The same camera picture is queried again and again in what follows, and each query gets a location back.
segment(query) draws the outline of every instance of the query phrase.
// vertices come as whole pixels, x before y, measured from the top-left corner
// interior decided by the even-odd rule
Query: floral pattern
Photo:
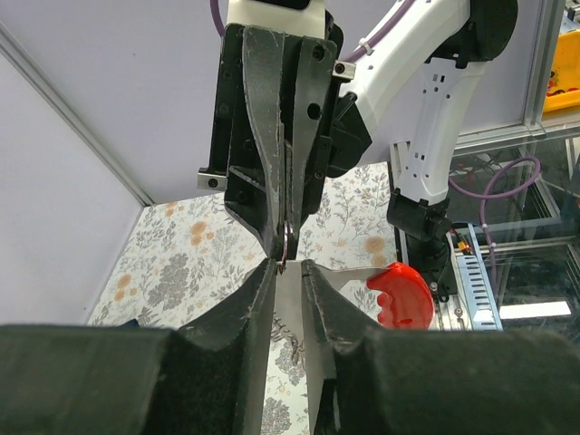
[[[395,261],[387,224],[386,163],[328,179],[318,213],[301,231],[298,259],[334,269]],[[204,314],[244,281],[264,258],[256,239],[223,207],[223,194],[146,208],[96,305],[91,324],[178,328]],[[341,293],[369,316],[375,294],[351,282]],[[308,434],[304,349],[275,318],[262,433]]]

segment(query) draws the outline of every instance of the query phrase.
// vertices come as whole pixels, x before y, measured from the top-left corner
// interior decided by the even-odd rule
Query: red object
[[[391,329],[428,329],[435,307],[425,280],[403,263],[393,263],[383,273],[366,281],[371,290],[382,292],[380,324]]]

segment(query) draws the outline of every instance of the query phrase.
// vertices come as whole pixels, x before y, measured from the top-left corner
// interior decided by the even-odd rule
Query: yellow bin
[[[580,30],[558,37],[544,113],[580,105]]]

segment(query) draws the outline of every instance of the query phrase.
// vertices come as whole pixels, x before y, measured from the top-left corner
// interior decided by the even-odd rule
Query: white wall
[[[140,210],[0,55],[0,324],[84,323]]]
[[[327,1],[345,51],[394,3]],[[516,34],[489,66],[466,130],[521,121],[545,1],[519,2]],[[227,0],[220,3],[225,17]],[[0,21],[154,201],[206,192],[197,190],[197,171],[208,163],[219,59],[208,0],[0,0]],[[365,161],[412,137],[418,80],[395,99]]]

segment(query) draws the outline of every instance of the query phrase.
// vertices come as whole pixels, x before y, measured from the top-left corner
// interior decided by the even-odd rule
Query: cable
[[[498,180],[501,179],[506,174],[506,172],[508,172],[514,166],[516,166],[524,161],[531,161],[534,163],[534,166],[535,166],[534,172],[532,172],[532,175],[529,177],[529,179],[525,183],[523,183],[521,186],[514,188],[512,190],[509,190],[507,192],[498,193],[496,195],[489,195],[489,192],[491,190],[493,190],[493,188],[496,185],[496,183],[498,182]],[[459,193],[462,193],[469,198],[481,199],[481,204],[479,205],[479,220],[481,222],[481,227],[483,229],[483,233],[486,237],[486,241],[487,241],[488,247],[489,247],[489,263],[491,265],[491,286],[494,289],[497,286],[498,264],[496,261],[495,246],[494,246],[493,240],[491,238],[491,234],[489,233],[488,222],[486,220],[486,205],[487,205],[488,201],[491,199],[510,198],[510,197],[513,197],[513,196],[517,195],[518,193],[522,192],[523,190],[529,188],[532,184],[534,184],[536,182],[536,180],[540,176],[541,171],[542,171],[542,164],[540,163],[540,160],[536,157],[527,156],[527,157],[521,157],[519,159],[515,159],[513,161],[510,161],[506,166],[504,166],[502,169],[498,170],[496,175],[494,175],[491,178],[491,180],[487,184],[485,190],[483,191],[483,195],[469,192],[468,190],[465,190],[464,188],[461,188],[460,186],[458,186],[457,183],[455,181],[453,181],[452,179],[449,179],[449,185],[452,188],[454,188],[455,190],[457,190]]]
[[[366,42],[369,44],[371,48],[373,48],[376,44],[378,44],[382,38],[384,38],[392,28],[397,25],[397,23],[405,16],[407,11],[411,9],[415,0],[405,0],[401,6],[395,11],[389,20],[377,31],[376,34],[371,36],[368,41]],[[223,36],[225,29],[224,29],[224,22],[221,19],[221,14],[219,12],[219,0],[209,0],[209,8],[211,9],[211,17],[214,20],[214,26],[216,27],[217,33],[219,36]],[[345,62],[356,62],[361,59],[366,54],[366,48],[364,46],[358,46],[356,50],[346,56],[343,60]]]

